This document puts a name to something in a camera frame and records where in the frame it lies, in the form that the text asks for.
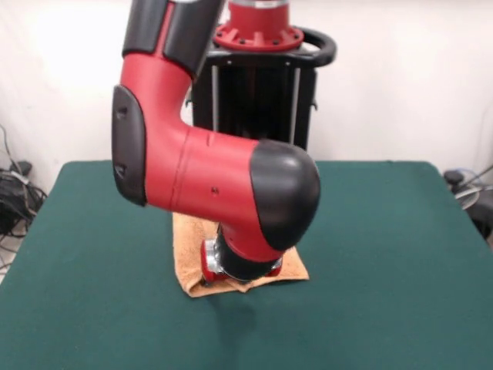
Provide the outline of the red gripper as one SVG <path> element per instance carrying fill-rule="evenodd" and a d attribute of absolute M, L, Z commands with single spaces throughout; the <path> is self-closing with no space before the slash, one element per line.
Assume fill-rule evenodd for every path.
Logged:
<path fill-rule="evenodd" d="M 247 284 L 259 278 L 277 276 L 282 268 L 282 258 L 268 262 L 255 262 L 235 254 L 226 243 L 217 239 L 202 242 L 200 263 L 204 284 L 215 284 L 232 279 Z"/>

